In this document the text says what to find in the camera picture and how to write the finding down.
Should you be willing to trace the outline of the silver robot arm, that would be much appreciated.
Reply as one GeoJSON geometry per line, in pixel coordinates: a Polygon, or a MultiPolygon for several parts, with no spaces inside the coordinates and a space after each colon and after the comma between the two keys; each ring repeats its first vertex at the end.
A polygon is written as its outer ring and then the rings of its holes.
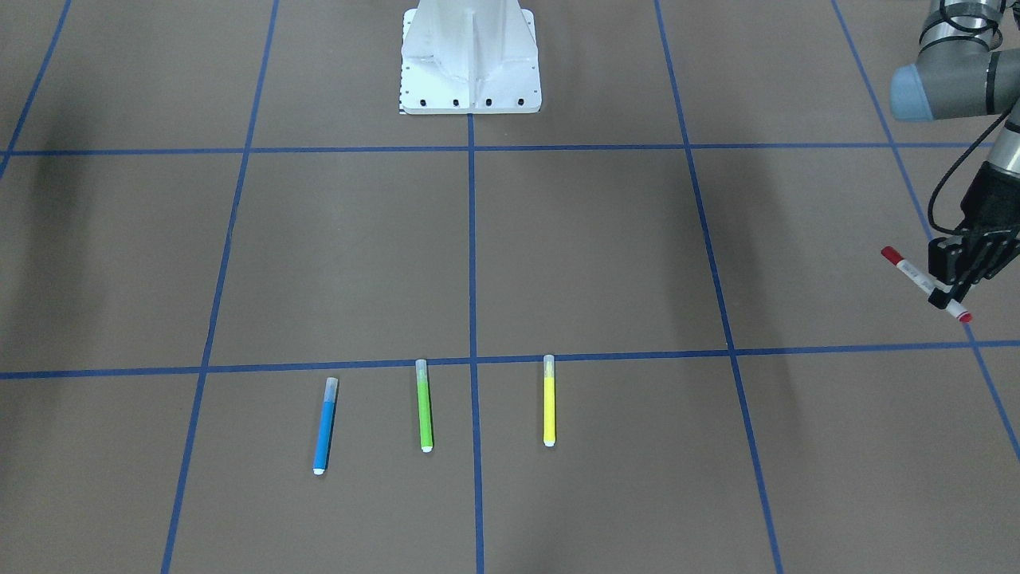
{"type": "Polygon", "coordinates": [[[892,116],[934,121],[989,116],[990,127],[955,161],[962,166],[979,145],[997,136],[959,200],[959,222],[940,224],[936,204],[953,175],[930,193],[926,217],[932,231],[928,273],[930,305],[957,309],[972,286],[997,277],[1018,258],[1018,51],[1003,49],[1002,23],[1018,18],[1016,1],[932,1],[916,59],[890,80],[892,116]]]}

